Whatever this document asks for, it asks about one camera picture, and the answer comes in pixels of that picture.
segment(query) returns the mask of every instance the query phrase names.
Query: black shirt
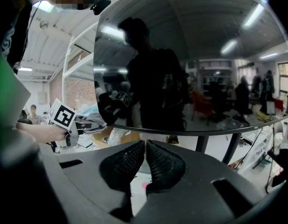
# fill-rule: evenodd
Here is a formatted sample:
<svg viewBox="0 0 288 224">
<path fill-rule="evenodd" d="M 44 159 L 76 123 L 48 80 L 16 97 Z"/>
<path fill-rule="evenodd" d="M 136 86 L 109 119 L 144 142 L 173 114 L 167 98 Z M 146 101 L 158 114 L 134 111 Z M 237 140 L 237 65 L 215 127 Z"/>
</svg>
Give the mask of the black shirt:
<svg viewBox="0 0 288 224">
<path fill-rule="evenodd" d="M 141 108 L 161 109 L 166 86 L 166 76 L 173 76 L 173 87 L 183 87 L 186 79 L 178 59 L 169 49 L 154 49 L 139 54 L 127 66 L 130 92 L 140 101 Z"/>
<path fill-rule="evenodd" d="M 0 53 L 12 68 L 21 61 L 28 43 L 31 10 L 28 0 L 0 0 Z"/>
</svg>

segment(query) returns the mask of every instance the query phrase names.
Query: fluorescent ceiling light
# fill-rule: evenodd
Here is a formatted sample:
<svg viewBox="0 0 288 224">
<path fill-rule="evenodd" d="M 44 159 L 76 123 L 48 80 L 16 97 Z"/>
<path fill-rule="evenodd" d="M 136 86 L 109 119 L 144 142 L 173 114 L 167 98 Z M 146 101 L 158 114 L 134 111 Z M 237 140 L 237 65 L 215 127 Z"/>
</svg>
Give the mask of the fluorescent ceiling light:
<svg viewBox="0 0 288 224">
<path fill-rule="evenodd" d="M 32 71 L 32 68 L 20 67 L 18 70 L 20 70 L 20 71 Z"/>
<path fill-rule="evenodd" d="M 93 71 L 106 71 L 106 68 L 93 68 Z"/>
<path fill-rule="evenodd" d="M 276 56 L 278 55 L 278 53 L 273 53 L 273 54 L 270 54 L 270 55 L 267 55 L 267 56 L 262 56 L 260 57 L 260 59 L 265 59 L 265 58 L 268 58 L 268 57 L 271 57 L 271 56 Z"/>
<path fill-rule="evenodd" d="M 119 72 L 122 73 L 122 74 L 127 74 L 128 73 L 128 71 L 126 69 L 120 69 Z"/>
<path fill-rule="evenodd" d="M 225 54 L 228 51 L 230 51 L 232 48 L 234 48 L 234 46 L 237 44 L 236 40 L 231 40 L 229 41 L 225 46 L 223 46 L 221 53 Z"/>
<path fill-rule="evenodd" d="M 266 4 L 266 3 L 268 3 L 268 1 L 267 0 L 260 0 L 262 3 L 264 3 L 264 4 Z"/>
<path fill-rule="evenodd" d="M 51 11 L 54 9 L 54 5 L 51 5 L 49 2 L 46 0 L 39 1 L 33 5 L 34 7 L 38 7 L 39 9 L 51 13 Z"/>
<path fill-rule="evenodd" d="M 258 4 L 256 9 L 253 11 L 252 15 L 244 24 L 244 26 L 245 27 L 251 26 L 263 11 L 264 11 L 264 7 L 261 4 Z"/>
<path fill-rule="evenodd" d="M 115 36 L 115 37 L 120 38 L 120 39 L 123 39 L 123 37 L 124 37 L 124 33 L 122 31 L 115 29 L 115 28 L 112 28 L 112 27 L 109 27 L 109 26 L 104 26 L 101 29 L 101 32 L 108 34 L 108 35 Z"/>
</svg>

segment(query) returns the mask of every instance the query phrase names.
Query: reflected person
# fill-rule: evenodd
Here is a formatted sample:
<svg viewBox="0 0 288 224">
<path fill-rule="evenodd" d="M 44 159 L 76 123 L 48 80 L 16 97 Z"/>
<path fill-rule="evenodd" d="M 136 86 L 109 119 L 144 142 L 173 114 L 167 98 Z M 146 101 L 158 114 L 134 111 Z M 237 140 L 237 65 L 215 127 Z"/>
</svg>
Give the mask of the reflected person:
<svg viewBox="0 0 288 224">
<path fill-rule="evenodd" d="M 271 70 L 267 71 L 265 79 L 262 80 L 262 91 L 260 95 L 260 101 L 262 107 L 260 111 L 267 114 L 267 101 L 273 101 L 274 94 L 274 78 Z"/>
<path fill-rule="evenodd" d="M 242 76 L 239 85 L 235 88 L 236 101 L 235 110 L 240 114 L 252 114 L 253 111 L 249 109 L 249 95 L 248 82 L 246 76 Z"/>
<path fill-rule="evenodd" d="M 259 76 L 258 68 L 256 68 L 256 75 L 253 77 L 252 91 L 254 97 L 259 97 L 260 94 L 261 77 Z"/>
<path fill-rule="evenodd" d="M 155 49 L 143 20 L 127 18 L 118 25 L 125 42 L 138 51 L 127 66 L 133 92 L 132 105 L 140 102 L 142 127 L 183 131 L 183 107 L 187 99 L 187 81 L 172 50 Z"/>
</svg>

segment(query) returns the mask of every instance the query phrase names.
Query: window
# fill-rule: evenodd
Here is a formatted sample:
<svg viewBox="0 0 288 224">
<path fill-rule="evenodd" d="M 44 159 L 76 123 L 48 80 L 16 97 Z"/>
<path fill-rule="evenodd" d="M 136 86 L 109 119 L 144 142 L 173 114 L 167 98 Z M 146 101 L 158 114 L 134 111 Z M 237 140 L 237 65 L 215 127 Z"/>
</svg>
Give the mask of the window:
<svg viewBox="0 0 288 224">
<path fill-rule="evenodd" d="M 288 94 L 288 63 L 279 63 L 278 68 L 280 74 L 279 98 L 284 102 L 284 107 L 286 107 Z"/>
</svg>

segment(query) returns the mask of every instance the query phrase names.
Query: rectangular slot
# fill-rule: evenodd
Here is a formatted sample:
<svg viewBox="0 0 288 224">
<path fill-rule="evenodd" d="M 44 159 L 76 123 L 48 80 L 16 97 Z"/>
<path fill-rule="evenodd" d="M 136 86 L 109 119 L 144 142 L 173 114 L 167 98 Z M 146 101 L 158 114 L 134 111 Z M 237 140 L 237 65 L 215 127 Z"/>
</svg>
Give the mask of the rectangular slot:
<svg viewBox="0 0 288 224">
<path fill-rule="evenodd" d="M 212 184 L 235 217 L 241 216 L 252 208 L 252 205 L 226 179 L 214 181 Z"/>
<path fill-rule="evenodd" d="M 72 167 L 81 163 L 83 163 L 83 161 L 81 161 L 80 159 L 75 159 L 75 160 L 68 161 L 68 162 L 61 162 L 60 166 L 61 168 L 69 168 L 69 167 Z"/>
</svg>

